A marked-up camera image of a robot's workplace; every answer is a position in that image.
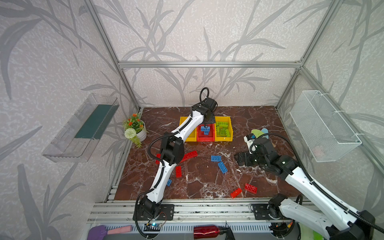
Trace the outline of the green lego long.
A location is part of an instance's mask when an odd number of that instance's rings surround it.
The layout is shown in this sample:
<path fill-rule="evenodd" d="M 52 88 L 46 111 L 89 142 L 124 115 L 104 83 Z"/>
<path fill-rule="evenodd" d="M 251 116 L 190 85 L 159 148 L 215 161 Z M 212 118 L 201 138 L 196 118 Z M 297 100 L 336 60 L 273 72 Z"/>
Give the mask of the green lego long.
<path fill-rule="evenodd" d="M 224 138 L 224 137 L 230 137 L 231 135 L 228 128 L 224 129 L 224 128 L 217 127 L 217 136 Z"/>

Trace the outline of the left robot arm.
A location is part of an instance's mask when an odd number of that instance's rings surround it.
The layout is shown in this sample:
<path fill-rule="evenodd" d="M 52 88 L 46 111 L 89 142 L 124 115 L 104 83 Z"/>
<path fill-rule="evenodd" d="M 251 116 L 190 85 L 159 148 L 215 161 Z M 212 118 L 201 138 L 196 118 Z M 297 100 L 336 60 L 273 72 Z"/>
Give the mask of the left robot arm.
<path fill-rule="evenodd" d="M 133 219 L 139 220 L 139 216 L 152 220 L 160 214 L 161 203 L 168 180 L 175 167 L 182 161 L 185 155 L 185 141 L 188 136 L 200 125 L 215 123 L 214 112 L 217 102 L 211 98 L 205 98 L 191 107 L 190 115 L 175 130 L 166 132 L 153 141 L 161 141 L 160 155 L 158 158 L 152 154 L 150 144 L 147 153 L 150 157 L 160 162 L 158 171 L 150 190 L 140 193 L 136 200 Z"/>

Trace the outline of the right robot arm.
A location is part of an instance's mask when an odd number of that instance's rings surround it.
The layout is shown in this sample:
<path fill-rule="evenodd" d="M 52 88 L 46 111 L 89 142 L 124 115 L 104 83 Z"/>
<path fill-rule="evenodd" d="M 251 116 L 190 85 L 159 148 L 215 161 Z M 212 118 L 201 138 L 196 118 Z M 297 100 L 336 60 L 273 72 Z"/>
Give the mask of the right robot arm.
<path fill-rule="evenodd" d="M 246 152 L 235 154 L 240 166 L 258 166 L 296 188 L 320 211 L 315 212 L 283 194 L 269 201 L 272 218 L 285 217 L 303 223 L 327 240 L 371 240 L 376 227 L 375 217 L 359 212 L 339 199 L 313 179 L 300 164 L 288 155 L 279 155 L 272 142 L 253 134 L 244 137 Z"/>

